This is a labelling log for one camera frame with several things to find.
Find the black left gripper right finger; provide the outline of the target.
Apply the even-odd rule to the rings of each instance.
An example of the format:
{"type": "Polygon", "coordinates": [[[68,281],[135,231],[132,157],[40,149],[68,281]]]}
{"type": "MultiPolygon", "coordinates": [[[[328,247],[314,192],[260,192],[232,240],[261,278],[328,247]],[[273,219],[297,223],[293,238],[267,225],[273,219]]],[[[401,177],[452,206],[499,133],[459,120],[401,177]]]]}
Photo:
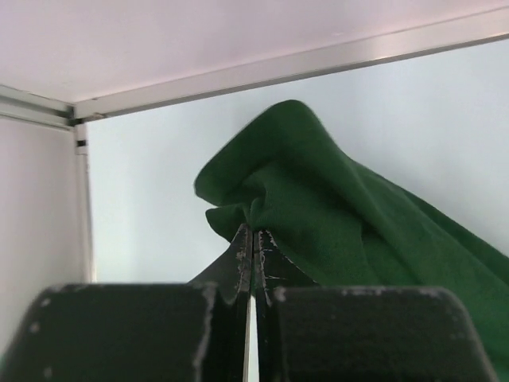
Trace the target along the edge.
{"type": "Polygon", "coordinates": [[[461,301],[440,287],[320,286],[253,238],[262,381],[494,381],[461,301]]]}

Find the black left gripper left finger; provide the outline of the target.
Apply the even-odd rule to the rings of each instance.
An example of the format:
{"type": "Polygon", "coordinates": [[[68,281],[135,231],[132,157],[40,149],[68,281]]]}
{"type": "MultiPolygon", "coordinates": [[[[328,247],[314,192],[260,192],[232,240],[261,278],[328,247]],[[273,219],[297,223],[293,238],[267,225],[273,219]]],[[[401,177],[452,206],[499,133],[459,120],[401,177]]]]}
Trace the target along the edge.
{"type": "Polygon", "coordinates": [[[1,360],[4,381],[245,381],[252,233],[188,283],[44,289],[1,360]]]}

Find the white and green t-shirt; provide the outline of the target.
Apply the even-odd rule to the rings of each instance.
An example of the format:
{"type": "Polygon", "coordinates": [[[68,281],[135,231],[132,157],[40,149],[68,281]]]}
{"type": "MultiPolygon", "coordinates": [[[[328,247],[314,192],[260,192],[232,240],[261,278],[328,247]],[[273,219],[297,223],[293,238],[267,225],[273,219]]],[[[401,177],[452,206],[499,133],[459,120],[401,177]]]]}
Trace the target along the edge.
{"type": "Polygon", "coordinates": [[[508,259],[424,200],[349,158],[304,103],[277,103],[200,171],[212,229],[266,229],[327,286],[439,286],[466,306],[508,378],[508,259]]]}

